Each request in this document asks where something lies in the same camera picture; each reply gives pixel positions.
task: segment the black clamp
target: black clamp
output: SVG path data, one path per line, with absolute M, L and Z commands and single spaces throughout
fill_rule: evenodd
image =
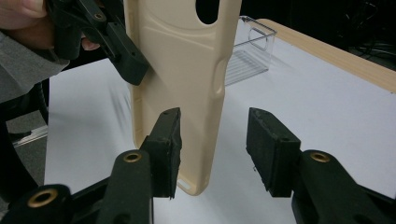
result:
M 76 59 L 83 33 L 91 42 L 100 44 L 125 81 L 137 86 L 149 63 L 125 32 L 122 1 L 102 3 L 104 9 L 94 0 L 47 1 L 55 23 L 55 52 L 60 58 Z
M 175 198 L 180 116 L 179 108 L 163 111 L 142 147 L 115 159 L 110 177 L 73 195 L 65 185 L 40 186 L 12 202 L 0 223 L 153 223 L 153 198 Z
M 394 223 L 394 200 L 359 186 L 334 156 L 300 145 L 273 114 L 249 109 L 247 152 L 271 196 L 292 197 L 297 224 Z

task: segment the human hand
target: human hand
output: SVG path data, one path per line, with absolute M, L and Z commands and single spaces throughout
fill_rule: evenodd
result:
M 53 49 L 54 25 L 44 0 L 0 0 L 0 29 L 29 49 Z M 86 38 L 85 50 L 99 48 Z

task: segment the white table surface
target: white table surface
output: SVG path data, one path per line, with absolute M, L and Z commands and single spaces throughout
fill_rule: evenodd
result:
M 250 107 L 276 115 L 301 150 L 333 154 L 359 184 L 394 198 L 395 97 L 276 39 L 268 72 L 226 88 L 208 188 L 155 199 L 155 223 L 295 223 L 290 199 L 271 198 L 246 153 Z M 53 77 L 45 183 L 76 192 L 109 176 L 117 155 L 135 148 L 130 112 L 108 60 Z

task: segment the dark background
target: dark background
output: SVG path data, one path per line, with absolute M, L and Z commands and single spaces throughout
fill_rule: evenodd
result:
M 196 8 L 210 24 L 219 0 L 197 0 Z M 243 0 L 240 14 L 275 21 L 396 70 L 396 0 Z M 82 50 L 68 68 L 105 57 L 100 49 Z

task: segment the brass insert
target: brass insert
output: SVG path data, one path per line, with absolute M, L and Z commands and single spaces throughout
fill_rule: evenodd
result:
M 32 208 L 42 207 L 51 203 L 58 196 L 58 190 L 56 189 L 44 189 L 33 195 L 27 205 Z
M 328 155 L 320 152 L 312 152 L 311 158 L 314 159 L 315 161 L 320 161 L 320 162 L 330 161 L 330 157 Z
M 95 17 L 96 19 L 98 19 L 98 20 L 101 20 L 101 19 L 103 18 L 102 14 L 100 14 L 100 13 L 96 13 L 96 14 L 94 15 L 94 17 Z
M 136 152 L 131 152 L 124 156 L 124 161 L 126 162 L 136 162 L 142 159 L 142 155 Z

